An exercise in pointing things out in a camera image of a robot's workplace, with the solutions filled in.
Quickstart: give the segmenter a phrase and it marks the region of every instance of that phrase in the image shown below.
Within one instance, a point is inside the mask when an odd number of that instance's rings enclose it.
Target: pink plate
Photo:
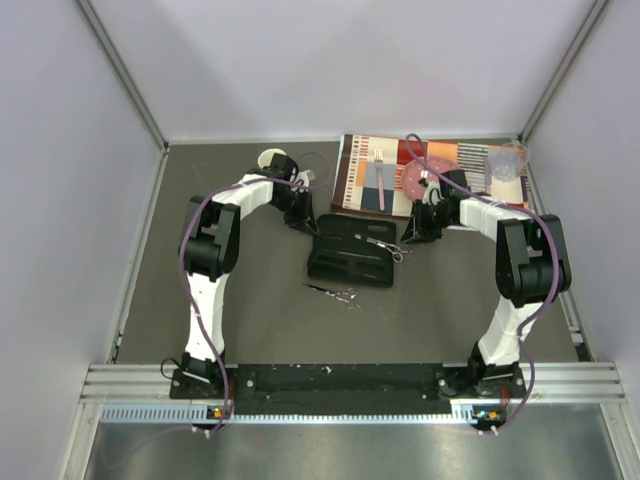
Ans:
[[[427,165],[438,173],[448,172],[449,170],[454,170],[456,168],[455,163],[442,157],[427,156]],[[404,171],[402,172],[402,177],[400,178],[402,191],[411,201],[422,200],[425,188],[418,182],[420,181],[420,174],[423,170],[424,168],[422,168],[422,165],[420,165],[416,160],[413,160],[404,167]],[[427,180],[429,182],[437,182],[438,177],[433,173],[430,173]]]

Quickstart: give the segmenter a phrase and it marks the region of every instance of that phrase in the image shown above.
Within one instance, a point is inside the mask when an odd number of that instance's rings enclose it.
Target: fork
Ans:
[[[376,167],[376,174],[378,176],[378,201],[380,204],[380,211],[384,212],[384,179],[382,178],[384,157],[382,155],[382,150],[379,148],[373,151],[373,164]]]

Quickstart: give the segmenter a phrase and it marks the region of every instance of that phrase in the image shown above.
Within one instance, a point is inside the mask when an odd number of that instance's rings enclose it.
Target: black tray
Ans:
[[[314,237],[307,261],[310,278],[385,288],[393,285],[391,253],[366,239],[395,243],[394,223],[336,214],[322,215],[317,223],[320,235]]]

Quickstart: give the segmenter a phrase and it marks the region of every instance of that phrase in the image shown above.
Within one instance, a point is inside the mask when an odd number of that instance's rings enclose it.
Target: clear plastic cup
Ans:
[[[502,182],[515,180],[529,161],[529,149],[520,142],[508,142],[494,154],[489,155],[491,176]]]

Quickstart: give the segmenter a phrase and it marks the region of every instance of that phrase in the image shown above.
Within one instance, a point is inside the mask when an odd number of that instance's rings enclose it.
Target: scissors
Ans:
[[[349,310],[362,310],[360,305],[355,301],[355,298],[358,296],[358,292],[353,288],[347,288],[344,292],[334,292],[333,290],[318,287],[317,285],[310,285],[308,283],[303,283],[303,285],[311,290],[315,290],[316,292],[324,293],[325,295],[335,298],[339,302],[346,304]]]
[[[362,235],[360,235],[359,233],[356,233],[355,237],[358,240],[364,240],[362,238]],[[411,253],[409,250],[404,250],[403,248],[401,248],[401,247],[399,247],[397,245],[394,245],[392,243],[383,242],[382,240],[376,240],[375,238],[371,238],[371,237],[367,238],[367,242],[368,243],[373,243],[376,247],[384,248],[385,250],[390,252],[391,253],[391,258],[393,258],[393,261],[395,263],[401,263],[404,260],[404,254],[405,253]]]

